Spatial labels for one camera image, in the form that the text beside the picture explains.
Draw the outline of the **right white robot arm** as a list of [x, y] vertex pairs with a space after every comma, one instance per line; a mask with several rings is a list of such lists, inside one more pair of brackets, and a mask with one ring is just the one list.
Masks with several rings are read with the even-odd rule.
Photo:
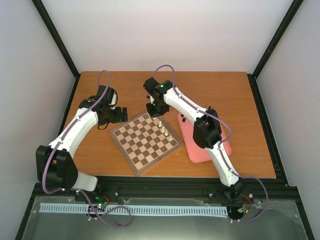
[[163, 116], [173, 107], [184, 115], [193, 126], [193, 141], [209, 154], [221, 183], [229, 188], [229, 195], [240, 195], [245, 185], [224, 148], [226, 140], [222, 139], [223, 122], [217, 112], [192, 102], [169, 80], [159, 83], [150, 77], [144, 82], [143, 88], [150, 97], [150, 103], [146, 104], [148, 114], [151, 117]]

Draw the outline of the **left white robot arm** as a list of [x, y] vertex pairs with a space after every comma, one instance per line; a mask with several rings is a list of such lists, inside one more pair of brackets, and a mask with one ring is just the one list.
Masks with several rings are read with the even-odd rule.
[[97, 177], [78, 171], [73, 157], [87, 133], [97, 127], [104, 130], [110, 123], [128, 120], [127, 108], [117, 106], [118, 93], [100, 85], [96, 95], [84, 99], [74, 118], [49, 145], [35, 151], [37, 178], [46, 194], [57, 191], [83, 190], [92, 201], [103, 198], [104, 188]]

